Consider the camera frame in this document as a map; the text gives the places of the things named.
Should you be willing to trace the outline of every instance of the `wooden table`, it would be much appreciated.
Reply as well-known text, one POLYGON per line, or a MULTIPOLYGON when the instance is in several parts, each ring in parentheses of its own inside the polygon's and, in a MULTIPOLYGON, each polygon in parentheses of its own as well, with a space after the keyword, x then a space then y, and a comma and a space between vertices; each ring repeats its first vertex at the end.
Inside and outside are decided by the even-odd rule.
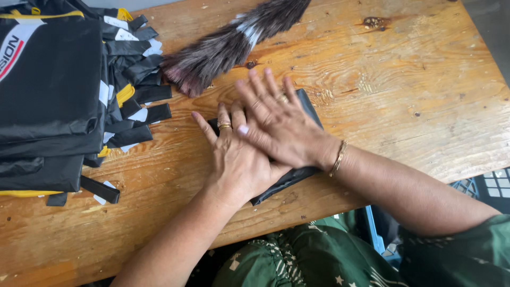
MULTIPOLYGON (((261 2, 204 1, 134 15, 145 14, 164 51, 172 52, 261 2)), ((510 165, 510 91, 460 1, 312 0, 300 23, 257 45, 248 60, 278 78, 292 76, 328 132, 439 180, 510 165), (365 29, 368 16, 387 18, 386 29, 365 29)), ((218 101, 237 97, 233 83, 247 71, 235 67, 196 99, 175 92, 167 101, 173 118, 150 127, 153 141, 84 169, 121 190, 118 204, 99 205, 87 191, 70 195, 65 207, 2 197, 0 285, 76 286, 115 275, 193 197, 211 168, 190 112, 216 117, 218 101)), ((258 206, 245 205, 212 247, 365 204, 316 175, 258 206)))

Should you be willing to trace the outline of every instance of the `woman's left hand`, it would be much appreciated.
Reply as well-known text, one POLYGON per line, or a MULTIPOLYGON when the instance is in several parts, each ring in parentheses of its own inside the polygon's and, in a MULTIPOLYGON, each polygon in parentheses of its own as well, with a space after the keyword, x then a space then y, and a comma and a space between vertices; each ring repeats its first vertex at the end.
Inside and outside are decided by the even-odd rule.
MULTIPOLYGON (((221 129, 219 137, 198 112, 192 112, 191 115, 202 129, 214 153, 213 172, 206 181, 205 188, 209 187, 223 203, 241 207, 267 190, 291 169, 290 166, 278 162, 269 162, 266 154, 232 132, 240 125, 257 124, 252 115, 244 114, 239 100, 232 104, 232 127, 221 129)), ((218 123, 230 123, 223 103, 218 105, 218 123)))

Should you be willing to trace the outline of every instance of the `red stripe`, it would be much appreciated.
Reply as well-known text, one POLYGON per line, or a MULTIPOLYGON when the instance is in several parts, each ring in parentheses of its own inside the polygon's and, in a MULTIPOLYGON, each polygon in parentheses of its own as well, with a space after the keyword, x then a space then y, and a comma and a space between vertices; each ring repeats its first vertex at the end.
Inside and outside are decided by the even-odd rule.
POLYGON ((23 46, 24 42, 23 40, 21 40, 19 42, 19 46, 18 48, 16 49, 16 52, 14 53, 14 56, 11 58, 11 61, 9 62, 9 64, 5 67, 4 71, 0 74, 0 79, 5 75, 5 73, 7 73, 7 71, 9 70, 9 68, 11 67, 12 63, 16 60, 16 58, 18 57, 18 54, 19 54, 19 51, 21 51, 21 47, 23 46))

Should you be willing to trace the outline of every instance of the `feather duster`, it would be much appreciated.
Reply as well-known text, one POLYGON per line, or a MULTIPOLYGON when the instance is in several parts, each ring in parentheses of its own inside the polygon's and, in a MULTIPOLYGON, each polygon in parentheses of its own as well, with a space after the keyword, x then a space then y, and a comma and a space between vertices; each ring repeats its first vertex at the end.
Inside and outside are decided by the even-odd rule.
POLYGON ((298 22, 310 0, 270 0, 236 16, 230 24, 175 54, 165 55, 160 67, 169 82, 191 98, 235 65, 242 65, 256 44, 298 22))

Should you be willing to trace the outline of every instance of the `forearm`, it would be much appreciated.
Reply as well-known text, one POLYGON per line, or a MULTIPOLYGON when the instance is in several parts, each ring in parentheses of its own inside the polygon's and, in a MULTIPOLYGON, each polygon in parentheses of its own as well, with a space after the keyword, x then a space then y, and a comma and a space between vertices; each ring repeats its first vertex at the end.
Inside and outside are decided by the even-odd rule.
POLYGON ((201 190, 117 275, 112 286, 184 286, 221 229, 241 206, 201 190))
POLYGON ((424 236, 465 231, 499 214, 425 173, 354 146, 335 178, 424 236))

